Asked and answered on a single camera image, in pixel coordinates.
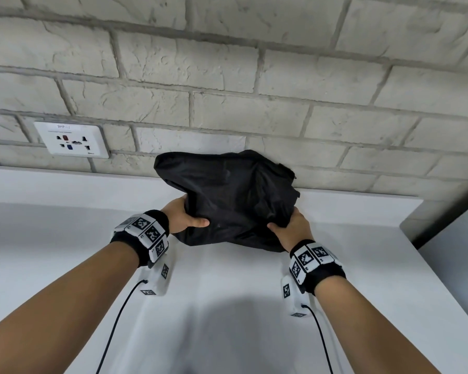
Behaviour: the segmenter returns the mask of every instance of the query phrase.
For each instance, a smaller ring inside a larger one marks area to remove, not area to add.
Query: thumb
[[[279,230],[281,230],[281,227],[278,226],[278,225],[275,224],[275,223],[269,223],[269,224],[267,225],[267,228],[268,228],[269,230],[271,230],[272,232],[274,232],[276,235],[277,235],[277,233],[279,232]]]
[[[193,218],[189,219],[189,227],[207,227],[210,225],[210,221],[204,218]]]

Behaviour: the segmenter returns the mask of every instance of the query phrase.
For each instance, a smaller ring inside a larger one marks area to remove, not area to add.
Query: hand
[[[269,223],[267,227],[275,233],[282,247],[288,252],[304,239],[314,240],[310,231],[310,224],[296,207],[286,228],[282,228],[275,223]]]
[[[161,209],[168,217],[170,224],[170,233],[184,231],[187,227],[206,227],[210,221],[204,218],[193,218],[188,215],[184,209],[184,202],[187,195],[174,199]]]

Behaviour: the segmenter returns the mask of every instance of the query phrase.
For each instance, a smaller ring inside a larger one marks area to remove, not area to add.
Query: forearm
[[[326,278],[315,296],[355,374],[440,374],[345,278]]]
[[[0,322],[0,374],[63,373],[138,265],[111,243],[13,311]]]

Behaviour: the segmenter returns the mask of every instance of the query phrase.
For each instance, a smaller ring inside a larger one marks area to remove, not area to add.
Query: brick wall
[[[111,157],[51,156],[42,119],[100,125]],[[415,238],[468,192],[468,0],[0,0],[0,165],[243,149],[299,187],[424,198]]]

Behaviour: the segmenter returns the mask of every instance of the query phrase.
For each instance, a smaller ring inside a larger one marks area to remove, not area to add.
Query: black bag
[[[274,222],[289,223],[300,193],[292,186],[291,169],[252,150],[223,155],[162,153],[154,169],[170,186],[187,193],[186,212],[210,220],[205,228],[174,234],[187,245],[230,242],[283,252]]]

